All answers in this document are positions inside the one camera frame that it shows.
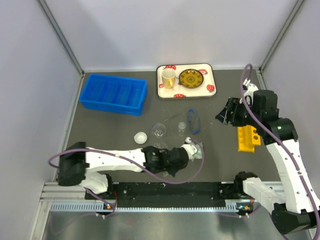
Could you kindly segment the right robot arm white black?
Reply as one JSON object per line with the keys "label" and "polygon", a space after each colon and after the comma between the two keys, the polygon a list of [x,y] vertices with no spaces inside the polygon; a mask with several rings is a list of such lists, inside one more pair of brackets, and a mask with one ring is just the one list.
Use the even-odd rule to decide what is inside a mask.
{"label": "right robot arm white black", "polygon": [[320,237],[320,200],[317,197],[300,154],[298,134],[293,122],[279,117],[278,96],[271,90],[256,90],[245,99],[230,97],[215,117],[234,127],[252,126],[270,153],[282,183],[284,196],[266,186],[252,172],[239,172],[233,192],[239,198],[250,196],[271,215],[282,234],[316,229]]}

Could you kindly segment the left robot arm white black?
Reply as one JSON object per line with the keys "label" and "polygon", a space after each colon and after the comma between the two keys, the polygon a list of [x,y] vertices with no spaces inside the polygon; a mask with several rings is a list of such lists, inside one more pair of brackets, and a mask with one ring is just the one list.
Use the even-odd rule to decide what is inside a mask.
{"label": "left robot arm white black", "polygon": [[127,151],[99,150],[78,142],[60,156],[57,182],[63,187],[80,185],[106,199],[113,194],[114,187],[105,171],[141,173],[147,170],[152,174],[167,172],[175,176],[196,153],[197,148],[191,142],[171,150],[147,146]]}

